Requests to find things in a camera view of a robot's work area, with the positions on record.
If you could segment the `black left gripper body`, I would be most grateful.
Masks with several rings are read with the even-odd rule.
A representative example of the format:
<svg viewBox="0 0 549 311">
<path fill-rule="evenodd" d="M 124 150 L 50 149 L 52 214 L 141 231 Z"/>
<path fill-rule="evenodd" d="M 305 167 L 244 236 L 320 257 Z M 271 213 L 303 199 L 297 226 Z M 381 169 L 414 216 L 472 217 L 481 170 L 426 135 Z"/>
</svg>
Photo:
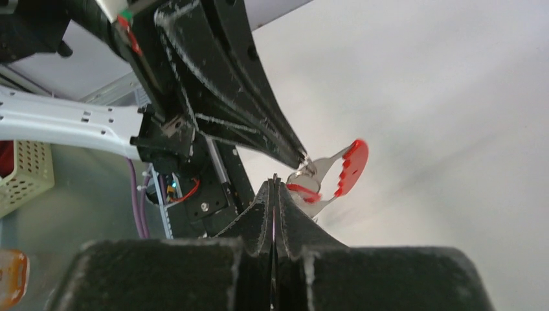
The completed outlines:
<svg viewBox="0 0 549 311">
<path fill-rule="evenodd" d="M 183 95 L 196 79 L 185 67 L 160 24 L 162 17 L 189 14 L 200 1 L 95 1 L 100 35 L 133 69 L 151 106 L 136 116 L 133 131 L 119 146 L 130 159 L 205 159 L 205 139 Z"/>
</svg>

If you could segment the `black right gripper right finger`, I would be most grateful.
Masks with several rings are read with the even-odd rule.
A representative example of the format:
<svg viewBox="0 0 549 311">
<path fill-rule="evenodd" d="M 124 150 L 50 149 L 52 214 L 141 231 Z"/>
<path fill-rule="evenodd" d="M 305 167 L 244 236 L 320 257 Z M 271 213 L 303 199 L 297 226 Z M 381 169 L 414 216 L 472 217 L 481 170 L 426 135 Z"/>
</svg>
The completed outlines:
<svg viewBox="0 0 549 311">
<path fill-rule="evenodd" d="M 276 310 L 492 310 L 482 279 L 459 249 L 350 247 L 275 184 Z"/>
</svg>

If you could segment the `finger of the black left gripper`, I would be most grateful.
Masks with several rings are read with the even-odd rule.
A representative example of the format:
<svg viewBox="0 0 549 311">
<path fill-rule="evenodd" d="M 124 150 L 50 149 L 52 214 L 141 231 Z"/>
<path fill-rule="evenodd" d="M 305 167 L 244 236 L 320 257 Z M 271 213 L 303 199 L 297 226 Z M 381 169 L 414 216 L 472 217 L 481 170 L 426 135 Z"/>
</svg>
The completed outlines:
<svg viewBox="0 0 549 311">
<path fill-rule="evenodd" d="M 155 27 L 195 129 L 291 168 L 306 149 L 282 113 L 243 8 L 160 8 Z"/>
<path fill-rule="evenodd" d="M 201 133 L 270 157 L 304 157 L 256 51 L 243 1 L 200 1 L 188 14 L 188 67 L 206 88 L 193 105 Z"/>
</svg>

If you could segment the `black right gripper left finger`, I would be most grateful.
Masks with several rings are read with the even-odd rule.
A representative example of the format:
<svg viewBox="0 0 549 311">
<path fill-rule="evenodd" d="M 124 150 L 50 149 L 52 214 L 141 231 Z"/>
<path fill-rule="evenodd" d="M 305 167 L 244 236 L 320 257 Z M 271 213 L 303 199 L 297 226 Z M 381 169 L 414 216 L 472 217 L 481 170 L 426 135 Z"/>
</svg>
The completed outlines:
<svg viewBox="0 0 549 311">
<path fill-rule="evenodd" d="M 273 310 L 275 183 L 211 238 L 84 244 L 48 310 Z"/>
</svg>

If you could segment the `key with red tag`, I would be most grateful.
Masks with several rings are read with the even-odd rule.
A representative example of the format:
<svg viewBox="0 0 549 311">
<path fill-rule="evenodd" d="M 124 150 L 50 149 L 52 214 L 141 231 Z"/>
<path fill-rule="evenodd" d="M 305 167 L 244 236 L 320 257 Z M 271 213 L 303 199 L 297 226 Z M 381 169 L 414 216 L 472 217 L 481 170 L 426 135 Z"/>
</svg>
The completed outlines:
<svg viewBox="0 0 549 311">
<path fill-rule="evenodd" d="M 321 182 L 307 172 L 296 171 L 290 174 L 286 186 L 290 191 L 297 193 L 306 203 L 317 203 L 322 197 L 320 194 Z"/>
</svg>

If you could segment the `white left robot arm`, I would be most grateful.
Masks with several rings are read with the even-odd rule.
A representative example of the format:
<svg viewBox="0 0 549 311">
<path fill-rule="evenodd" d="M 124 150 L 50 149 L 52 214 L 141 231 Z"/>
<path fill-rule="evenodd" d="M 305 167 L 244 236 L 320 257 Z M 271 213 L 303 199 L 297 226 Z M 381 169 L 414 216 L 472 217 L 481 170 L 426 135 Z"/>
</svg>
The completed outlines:
<svg viewBox="0 0 549 311">
<path fill-rule="evenodd" d="M 207 143 L 291 168 L 308 154 L 256 51 L 244 1 L 2 1 L 1 138 L 200 170 Z"/>
</svg>

